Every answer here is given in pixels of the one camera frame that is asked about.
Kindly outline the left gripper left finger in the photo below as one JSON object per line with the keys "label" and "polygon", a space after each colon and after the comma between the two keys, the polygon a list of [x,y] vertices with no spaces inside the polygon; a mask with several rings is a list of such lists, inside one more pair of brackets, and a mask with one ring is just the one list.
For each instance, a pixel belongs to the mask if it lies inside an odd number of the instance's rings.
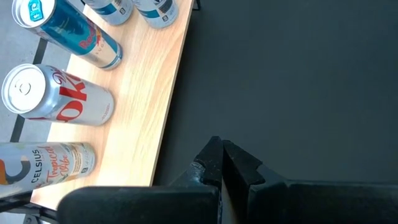
{"label": "left gripper left finger", "polygon": [[213,136],[170,185],[84,187],[62,198],[59,224],[221,224],[223,142]]}

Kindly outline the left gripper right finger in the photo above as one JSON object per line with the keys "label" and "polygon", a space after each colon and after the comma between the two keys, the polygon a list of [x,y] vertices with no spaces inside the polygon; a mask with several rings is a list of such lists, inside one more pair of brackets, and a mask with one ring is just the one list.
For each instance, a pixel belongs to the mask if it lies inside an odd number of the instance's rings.
{"label": "left gripper right finger", "polygon": [[242,224],[398,224],[398,184],[288,179],[223,145],[223,178]]}

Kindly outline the white Celsius Tropical Vibe can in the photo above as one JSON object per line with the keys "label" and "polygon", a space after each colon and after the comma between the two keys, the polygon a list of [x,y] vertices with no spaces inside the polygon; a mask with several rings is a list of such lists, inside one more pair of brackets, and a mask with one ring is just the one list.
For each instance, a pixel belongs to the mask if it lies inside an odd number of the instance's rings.
{"label": "white Celsius Tropical Vibe can", "polygon": [[86,142],[0,143],[0,198],[88,176],[95,165]]}

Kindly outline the silver Diet Coke can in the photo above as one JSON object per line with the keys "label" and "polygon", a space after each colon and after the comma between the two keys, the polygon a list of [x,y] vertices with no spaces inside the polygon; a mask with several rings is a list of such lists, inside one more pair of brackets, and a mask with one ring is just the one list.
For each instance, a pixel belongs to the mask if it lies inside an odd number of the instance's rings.
{"label": "silver Diet Coke can", "polygon": [[109,90],[44,64],[14,67],[1,97],[9,111],[30,120],[100,126],[114,111]]}

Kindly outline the blue silver Red Bull can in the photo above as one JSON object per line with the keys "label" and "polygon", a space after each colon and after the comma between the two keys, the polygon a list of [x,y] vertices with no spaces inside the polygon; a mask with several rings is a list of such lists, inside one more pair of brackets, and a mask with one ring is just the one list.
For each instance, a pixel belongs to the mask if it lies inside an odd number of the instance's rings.
{"label": "blue silver Red Bull can", "polygon": [[117,67],[121,45],[67,0],[13,0],[15,22],[103,70]]}

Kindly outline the white Celsius Arctic Vibe can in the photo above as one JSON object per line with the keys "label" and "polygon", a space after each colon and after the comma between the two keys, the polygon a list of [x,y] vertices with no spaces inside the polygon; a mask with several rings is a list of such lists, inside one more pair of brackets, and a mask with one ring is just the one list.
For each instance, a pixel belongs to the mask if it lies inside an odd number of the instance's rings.
{"label": "white Celsius Arctic Vibe can", "polygon": [[131,16],[132,0],[81,0],[112,26],[125,23]]}

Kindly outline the wooden shelf board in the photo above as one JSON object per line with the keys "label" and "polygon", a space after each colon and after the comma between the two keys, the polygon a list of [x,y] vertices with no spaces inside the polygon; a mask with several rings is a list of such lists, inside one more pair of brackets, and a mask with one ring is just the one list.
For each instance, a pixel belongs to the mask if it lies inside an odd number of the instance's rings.
{"label": "wooden shelf board", "polygon": [[92,185],[150,186],[178,73],[194,0],[175,0],[178,17],[163,29],[148,25],[134,11],[121,26],[107,24],[93,10],[84,13],[123,47],[123,60],[104,71],[71,56],[69,73],[101,85],[115,100],[111,119],[102,126],[52,123],[50,142],[88,142],[97,155],[88,176],[34,190],[31,201],[56,209],[69,192]]}

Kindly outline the black table mat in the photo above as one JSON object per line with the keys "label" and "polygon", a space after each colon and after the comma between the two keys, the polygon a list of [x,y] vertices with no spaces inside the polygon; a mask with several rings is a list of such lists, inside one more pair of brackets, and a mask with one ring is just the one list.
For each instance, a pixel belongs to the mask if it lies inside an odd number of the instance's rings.
{"label": "black table mat", "polygon": [[398,0],[200,0],[154,177],[212,136],[289,179],[398,184]]}

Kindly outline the black table frame rail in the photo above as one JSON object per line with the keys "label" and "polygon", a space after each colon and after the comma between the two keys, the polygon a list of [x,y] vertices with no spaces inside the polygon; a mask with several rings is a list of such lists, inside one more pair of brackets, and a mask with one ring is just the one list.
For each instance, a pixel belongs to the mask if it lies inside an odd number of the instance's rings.
{"label": "black table frame rail", "polygon": [[[41,63],[42,62],[45,50],[47,48],[47,43],[48,42],[46,40],[44,40],[43,38],[40,38],[35,55],[34,55],[33,63]],[[21,134],[22,134],[22,130],[24,127],[24,123],[25,123],[25,119],[22,116],[17,115],[13,130],[12,130],[10,142],[19,142]]]}

